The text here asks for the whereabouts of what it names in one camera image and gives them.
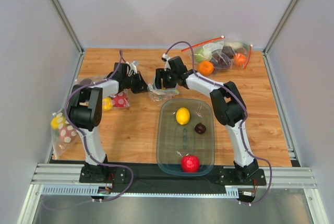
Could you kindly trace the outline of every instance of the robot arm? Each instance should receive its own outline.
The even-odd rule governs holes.
[[[215,82],[215,83],[216,84],[220,83],[221,85],[224,86],[224,83],[222,82]],[[205,82],[202,79],[199,79],[195,74],[191,74],[189,75],[188,78],[186,78],[186,84],[190,90],[195,90],[209,98],[211,97],[211,101],[212,101],[212,105],[214,106],[214,113],[215,113],[216,118],[218,119],[222,117],[221,112],[224,112],[224,109],[220,108],[220,106],[222,105],[222,103],[220,102],[224,100],[224,97],[222,98],[220,96],[221,94],[221,91],[219,90],[220,87],[212,85],[208,82]],[[232,122],[228,122],[228,120],[226,120],[221,124],[226,126],[227,131],[229,133],[229,137],[230,137],[230,140],[233,146],[233,151],[234,151],[234,162],[238,164],[240,167],[244,167],[244,166],[248,166],[249,164],[251,164],[254,159],[247,153],[247,151],[245,150],[243,146],[241,135],[240,135],[240,129],[239,129],[241,122],[242,122],[242,119],[239,120],[238,122],[235,122],[233,126]],[[249,142],[248,142],[248,138],[246,134],[246,129],[245,129],[245,124],[243,124],[242,126],[242,131],[244,133],[243,136],[245,138],[245,143],[247,145],[247,148],[248,150],[250,150]]]
[[[67,113],[70,120],[79,127],[86,136],[87,148],[93,157],[101,163],[106,160],[106,154],[101,145],[98,125],[102,119],[102,99],[113,96],[123,91],[131,89],[133,93],[147,91],[147,84],[143,80],[139,71],[137,71],[138,62],[121,63],[117,72],[112,79],[106,80],[98,85],[92,84],[79,93],[75,94],[70,100]],[[72,92],[81,87],[81,85],[73,86]],[[79,132],[82,144],[84,145],[83,135]],[[85,149],[86,163],[97,165]]]
[[[222,83],[213,81],[207,77],[205,77],[205,79],[199,78],[198,76],[203,76],[201,74],[194,74],[193,70],[187,70],[179,56],[170,58],[164,55],[162,59],[166,61],[166,65],[163,70],[159,71],[160,77],[155,80],[155,86],[157,88],[162,88],[162,86],[165,87],[165,85],[168,85],[168,88],[170,88],[175,87],[176,84],[178,84],[210,97],[214,115],[219,123],[227,128],[233,146],[234,164],[237,173],[239,174],[239,178],[245,179],[254,174],[258,170],[258,163],[257,160],[247,152],[247,150],[250,151],[251,148],[246,134],[245,123],[242,124],[241,130],[247,150],[244,147],[240,133],[240,126],[245,119],[245,112],[237,101],[230,96],[225,89],[219,86],[225,86],[232,91],[245,106],[236,85],[231,81]]]

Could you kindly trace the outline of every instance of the white wall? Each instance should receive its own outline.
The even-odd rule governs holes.
[[[290,0],[60,0],[84,47],[165,48],[225,35],[263,48]]]
[[[312,168],[330,223],[334,223],[333,18],[333,0],[301,0],[269,53],[297,154],[302,165]]]
[[[1,223],[16,223],[78,52],[49,0],[0,0]]]

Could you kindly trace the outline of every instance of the dark plum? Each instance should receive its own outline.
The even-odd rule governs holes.
[[[204,126],[202,123],[198,123],[195,126],[195,132],[198,134],[203,134],[207,130],[206,126]]]

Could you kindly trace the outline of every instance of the transparent glass dish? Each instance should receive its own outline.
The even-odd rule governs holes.
[[[185,125],[176,121],[179,108],[187,108],[190,120]],[[197,134],[195,126],[202,123],[206,132]],[[181,159],[185,155],[196,155],[200,167],[195,173],[184,172]],[[172,99],[160,110],[157,164],[166,173],[180,176],[202,176],[214,165],[214,126],[211,107],[203,101],[193,99]]]

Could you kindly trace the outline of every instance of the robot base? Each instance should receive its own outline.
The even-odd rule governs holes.
[[[108,163],[107,156],[103,163]],[[107,183],[110,180],[110,175],[113,174],[113,182],[115,184],[125,183],[125,168],[106,167],[101,165],[90,165],[85,162],[83,168],[81,168],[81,174],[79,178],[80,183]]]
[[[254,185],[254,180],[258,185],[266,185],[266,177],[263,169],[259,169],[257,160],[245,167],[240,167],[234,163],[235,169],[219,168],[220,184],[222,185]]]

